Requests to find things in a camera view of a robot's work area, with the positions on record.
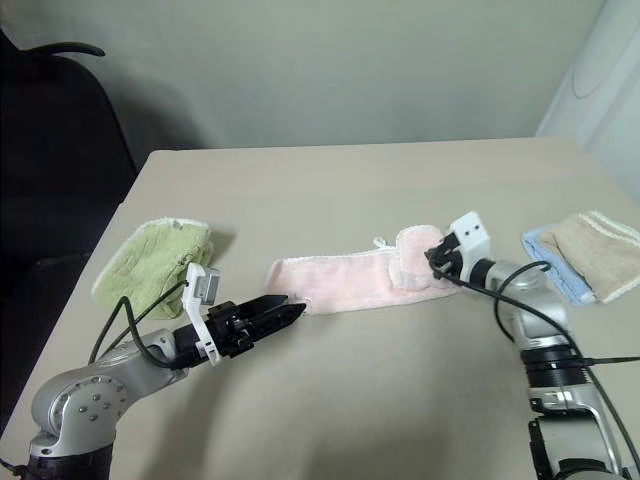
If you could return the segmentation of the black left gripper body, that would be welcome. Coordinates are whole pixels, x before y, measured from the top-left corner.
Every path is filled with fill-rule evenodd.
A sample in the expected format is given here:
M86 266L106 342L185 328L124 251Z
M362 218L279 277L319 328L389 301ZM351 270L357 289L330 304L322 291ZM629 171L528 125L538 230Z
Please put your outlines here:
M231 301L208 309L207 328L223 357L234 358L254 348L254 341L240 313L240 307Z

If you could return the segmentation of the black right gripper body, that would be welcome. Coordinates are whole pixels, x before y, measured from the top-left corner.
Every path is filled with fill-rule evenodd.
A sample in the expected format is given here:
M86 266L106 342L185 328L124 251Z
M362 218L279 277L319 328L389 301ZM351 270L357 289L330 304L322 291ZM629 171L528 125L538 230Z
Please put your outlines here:
M462 255L459 251L460 242L455 233L448 233L435 249L435 271L437 275L445 273L452 277L459 277L463 267Z

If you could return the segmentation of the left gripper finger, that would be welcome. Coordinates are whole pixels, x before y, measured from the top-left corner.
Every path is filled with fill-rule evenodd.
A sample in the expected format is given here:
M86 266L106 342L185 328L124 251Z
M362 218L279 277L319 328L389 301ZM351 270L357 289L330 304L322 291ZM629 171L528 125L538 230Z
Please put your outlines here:
M287 295L263 295L243 304L243 316L256 317L287 303Z
M286 304L253 317L248 333L253 343L292 325L306 310L304 303Z

